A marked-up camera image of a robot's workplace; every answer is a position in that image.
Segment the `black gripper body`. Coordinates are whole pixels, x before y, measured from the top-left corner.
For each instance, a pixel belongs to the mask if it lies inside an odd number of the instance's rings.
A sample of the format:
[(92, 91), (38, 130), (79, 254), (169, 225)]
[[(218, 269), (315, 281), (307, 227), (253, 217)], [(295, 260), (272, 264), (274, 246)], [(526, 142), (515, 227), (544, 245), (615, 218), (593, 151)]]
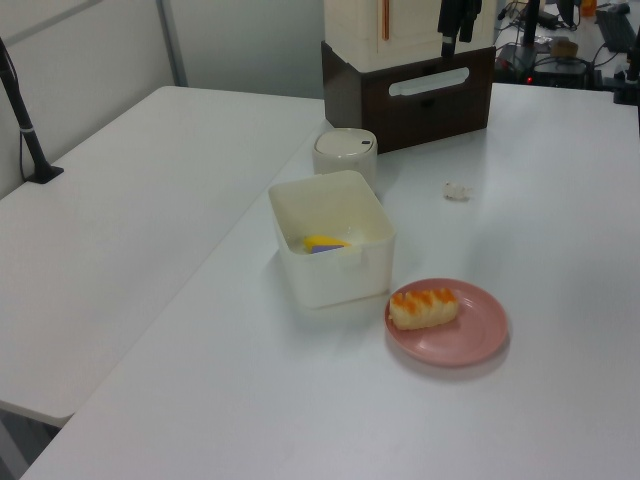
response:
[(481, 0), (442, 0), (441, 21), (475, 20), (482, 10)]

